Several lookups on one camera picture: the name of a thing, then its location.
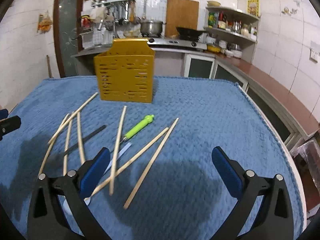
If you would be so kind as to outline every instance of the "wooden cutting board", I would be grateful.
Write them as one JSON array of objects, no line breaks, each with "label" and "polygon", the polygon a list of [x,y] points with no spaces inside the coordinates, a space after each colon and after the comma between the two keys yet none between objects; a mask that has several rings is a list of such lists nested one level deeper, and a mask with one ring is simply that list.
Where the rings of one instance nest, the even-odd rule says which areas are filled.
[{"label": "wooden cutting board", "polygon": [[168,0],[164,36],[178,35],[176,27],[197,29],[199,2],[192,0]]}]

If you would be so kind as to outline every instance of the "blue fluffy blanket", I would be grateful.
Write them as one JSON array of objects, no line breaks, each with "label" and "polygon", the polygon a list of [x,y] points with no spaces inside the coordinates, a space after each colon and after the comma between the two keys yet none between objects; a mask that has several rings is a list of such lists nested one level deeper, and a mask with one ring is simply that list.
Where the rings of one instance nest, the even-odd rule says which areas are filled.
[{"label": "blue fluffy blanket", "polygon": [[[66,113],[76,110],[97,89],[96,78],[44,80],[10,114],[21,117],[21,128],[0,142],[0,201],[18,230],[26,235],[28,208],[48,140]],[[124,105],[128,105],[123,131],[145,115],[154,121],[132,139],[118,167],[175,118],[179,121],[143,181],[128,210],[123,209],[135,183],[154,154],[157,141],[115,181],[115,193],[105,187],[91,199],[89,208],[113,240],[210,239],[236,203],[212,164],[211,151],[221,146],[230,159],[259,176],[284,176],[290,194],[295,238],[302,232],[303,213],[297,183],[283,150],[262,117],[237,85],[209,79],[154,78],[151,104],[101,101],[96,97],[81,112],[82,134],[103,124],[107,128],[85,143],[86,159],[102,147],[114,147]],[[44,172],[62,175],[66,129],[52,149]],[[77,142],[73,122],[70,145]],[[68,158],[68,169],[78,169],[78,150]],[[248,231],[261,198],[244,225]],[[67,219],[79,232],[73,217]]]}]

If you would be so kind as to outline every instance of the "blue gripper pad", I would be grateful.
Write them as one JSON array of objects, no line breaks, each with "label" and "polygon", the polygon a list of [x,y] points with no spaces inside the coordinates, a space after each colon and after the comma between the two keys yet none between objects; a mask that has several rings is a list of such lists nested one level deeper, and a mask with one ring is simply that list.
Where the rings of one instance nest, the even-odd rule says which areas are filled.
[{"label": "blue gripper pad", "polygon": [[0,110],[0,120],[7,118],[9,115],[9,112],[7,109]]},{"label": "blue gripper pad", "polygon": [[237,162],[230,160],[219,146],[212,150],[212,162],[226,185],[230,195],[239,200],[243,195],[244,182],[230,163]]},{"label": "blue gripper pad", "polygon": [[93,159],[95,162],[88,169],[80,182],[79,196],[84,199],[90,197],[104,171],[110,163],[110,151],[103,147],[97,156]]}]

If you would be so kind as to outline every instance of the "wall switch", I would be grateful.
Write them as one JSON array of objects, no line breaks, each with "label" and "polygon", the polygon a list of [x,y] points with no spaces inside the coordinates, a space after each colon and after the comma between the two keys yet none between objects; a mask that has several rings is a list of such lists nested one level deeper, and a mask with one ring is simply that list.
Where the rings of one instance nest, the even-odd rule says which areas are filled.
[{"label": "wall switch", "polygon": [[315,62],[318,62],[319,52],[316,52],[313,48],[311,48],[310,50],[311,50],[310,59],[314,60]]}]

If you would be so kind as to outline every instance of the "shelf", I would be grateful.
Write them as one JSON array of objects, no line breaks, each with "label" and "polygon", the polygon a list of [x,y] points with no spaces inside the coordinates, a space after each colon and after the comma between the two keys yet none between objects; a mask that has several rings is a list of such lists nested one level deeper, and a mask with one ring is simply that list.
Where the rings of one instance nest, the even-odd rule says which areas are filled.
[{"label": "shelf", "polygon": [[224,29],[210,28],[210,27],[205,27],[204,29],[205,29],[206,32],[209,32],[209,33],[214,32],[214,31],[223,32],[223,33],[229,33],[230,35],[237,36],[237,37],[240,37],[242,39],[246,39],[248,41],[251,41],[252,43],[257,43],[257,41],[254,41],[254,40],[252,40],[252,39],[250,39],[250,38],[248,38],[248,37],[246,37],[244,35],[241,35],[241,34],[235,33],[235,32],[226,31]]},{"label": "shelf", "polygon": [[112,4],[115,4],[115,3],[130,2],[130,1],[135,1],[135,0],[107,0],[107,1],[102,1],[98,3],[93,3],[91,7],[101,7],[101,5],[104,5],[103,7],[110,7]]},{"label": "shelf", "polygon": [[223,7],[223,6],[208,6],[206,9],[209,12],[220,12],[224,11],[227,16],[234,17],[234,20],[243,20],[245,23],[254,23],[259,21],[259,17],[256,17],[254,15],[251,15],[249,13],[246,13],[244,11],[241,11],[239,9],[233,9],[230,7]]}]

